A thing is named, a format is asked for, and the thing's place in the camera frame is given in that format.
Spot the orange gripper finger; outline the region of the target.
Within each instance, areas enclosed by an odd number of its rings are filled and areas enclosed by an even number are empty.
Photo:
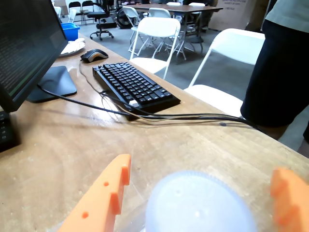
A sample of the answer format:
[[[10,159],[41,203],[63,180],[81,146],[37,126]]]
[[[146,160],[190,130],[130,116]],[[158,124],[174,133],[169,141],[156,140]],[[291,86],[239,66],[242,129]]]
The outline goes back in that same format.
[[[270,182],[273,221],[280,232],[309,230],[309,185],[292,170],[278,168]]]
[[[59,232],[112,232],[130,183],[131,156],[121,154],[95,180],[64,220]]]

